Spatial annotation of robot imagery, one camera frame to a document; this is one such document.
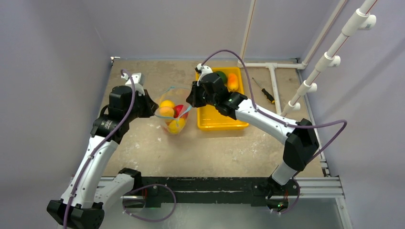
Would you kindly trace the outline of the red apple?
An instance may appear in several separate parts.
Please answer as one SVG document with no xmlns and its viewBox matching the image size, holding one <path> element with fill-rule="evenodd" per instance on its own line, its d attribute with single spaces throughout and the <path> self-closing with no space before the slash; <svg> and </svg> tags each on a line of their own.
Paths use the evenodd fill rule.
<svg viewBox="0 0 405 229">
<path fill-rule="evenodd" d="M 178 118 L 178 117 L 180 117 L 180 115 L 181 115 L 181 118 L 184 118 L 184 119 L 188 118 L 189 113 L 185 112 L 186 109 L 184 108 L 183 104 L 176 105 L 173 109 L 175 111 L 174 118 Z"/>
</svg>

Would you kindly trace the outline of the clear zip top bag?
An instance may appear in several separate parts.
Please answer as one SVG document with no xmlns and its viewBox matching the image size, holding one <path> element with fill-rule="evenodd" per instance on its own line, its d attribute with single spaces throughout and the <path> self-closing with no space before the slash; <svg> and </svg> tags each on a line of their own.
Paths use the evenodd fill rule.
<svg viewBox="0 0 405 229">
<path fill-rule="evenodd" d="M 188 88 L 170 87 L 158 98 L 158 108 L 154 114 L 166 133 L 178 135 L 186 126 L 192 109 L 186 102 L 190 93 Z"/>
</svg>

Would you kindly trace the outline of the yellow plastic tray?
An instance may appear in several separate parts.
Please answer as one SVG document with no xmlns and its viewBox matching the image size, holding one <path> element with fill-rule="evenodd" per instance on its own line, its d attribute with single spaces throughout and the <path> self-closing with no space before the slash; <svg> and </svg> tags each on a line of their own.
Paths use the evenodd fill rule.
<svg viewBox="0 0 405 229">
<path fill-rule="evenodd" d="M 238 81 L 237 92 L 245 94 L 244 85 L 241 76 L 241 70 L 238 67 L 213 67 L 213 72 L 223 72 L 226 76 L 235 74 Z M 234 120 L 230 117 L 221 115 L 213 106 L 207 105 L 197 108 L 197 126 L 202 131 L 227 131 L 243 130 L 249 126 L 243 121 Z"/>
</svg>

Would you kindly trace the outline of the yellow lemon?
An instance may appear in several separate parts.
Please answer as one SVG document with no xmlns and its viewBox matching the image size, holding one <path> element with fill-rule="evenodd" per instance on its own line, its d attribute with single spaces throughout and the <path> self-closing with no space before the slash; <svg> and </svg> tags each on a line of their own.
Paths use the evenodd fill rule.
<svg viewBox="0 0 405 229">
<path fill-rule="evenodd" d="M 164 100 L 160 103 L 160 107 L 170 107 L 170 108 L 174 108 L 175 107 L 175 103 L 171 100 Z"/>
</svg>

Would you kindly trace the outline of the peach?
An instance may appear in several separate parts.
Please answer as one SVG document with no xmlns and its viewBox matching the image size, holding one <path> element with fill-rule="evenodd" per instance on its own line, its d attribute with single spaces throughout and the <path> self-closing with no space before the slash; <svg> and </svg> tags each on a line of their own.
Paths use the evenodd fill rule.
<svg viewBox="0 0 405 229">
<path fill-rule="evenodd" d="M 159 115 L 164 118 L 173 118 L 175 115 L 175 111 L 173 108 L 170 107 L 160 107 Z"/>
</svg>

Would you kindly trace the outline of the yellow round fruit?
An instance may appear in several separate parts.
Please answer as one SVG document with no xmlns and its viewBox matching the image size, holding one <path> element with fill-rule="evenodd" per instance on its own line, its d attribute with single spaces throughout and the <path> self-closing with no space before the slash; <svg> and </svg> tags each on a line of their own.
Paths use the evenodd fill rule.
<svg viewBox="0 0 405 229">
<path fill-rule="evenodd" d="M 186 125 L 186 119 L 184 119 L 184 118 L 172 120 L 168 125 L 168 132 L 170 134 L 177 135 L 183 130 L 185 125 Z"/>
</svg>

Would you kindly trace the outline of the green avocado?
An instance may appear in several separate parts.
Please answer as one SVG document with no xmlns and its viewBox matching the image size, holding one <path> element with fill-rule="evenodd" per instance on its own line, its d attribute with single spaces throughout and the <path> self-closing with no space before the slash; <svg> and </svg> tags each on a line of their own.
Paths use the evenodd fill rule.
<svg viewBox="0 0 405 229">
<path fill-rule="evenodd" d="M 224 84 L 227 84 L 228 79 L 227 79 L 227 76 L 226 76 L 226 74 L 224 72 L 216 71 L 215 73 L 220 76 L 220 78 L 222 79 Z"/>
</svg>

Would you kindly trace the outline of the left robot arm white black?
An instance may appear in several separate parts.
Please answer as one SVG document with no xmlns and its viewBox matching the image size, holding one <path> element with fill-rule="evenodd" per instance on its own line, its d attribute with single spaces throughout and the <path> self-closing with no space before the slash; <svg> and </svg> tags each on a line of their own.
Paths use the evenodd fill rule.
<svg viewBox="0 0 405 229">
<path fill-rule="evenodd" d="M 116 86 L 109 103 L 93 122 L 84 158 L 59 200 L 50 200 L 47 212 L 63 228 L 97 229 L 101 226 L 111 196 L 96 197 L 100 178 L 111 156 L 136 118 L 152 117 L 158 108 L 139 83 Z"/>
</svg>

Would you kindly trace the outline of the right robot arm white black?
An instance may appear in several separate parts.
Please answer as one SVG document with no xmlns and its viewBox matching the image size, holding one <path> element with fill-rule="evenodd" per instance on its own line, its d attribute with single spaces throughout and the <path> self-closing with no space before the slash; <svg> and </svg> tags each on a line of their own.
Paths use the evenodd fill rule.
<svg viewBox="0 0 405 229">
<path fill-rule="evenodd" d="M 282 162 L 268 181 L 268 188 L 274 194 L 280 194 L 287 188 L 287 182 L 305 169 L 319 148 L 309 120 L 283 118 L 257 106 L 247 96 L 228 91 L 216 73 L 209 73 L 200 81 L 192 82 L 186 101 L 195 108 L 213 106 L 222 116 L 251 124 L 284 145 Z"/>
</svg>

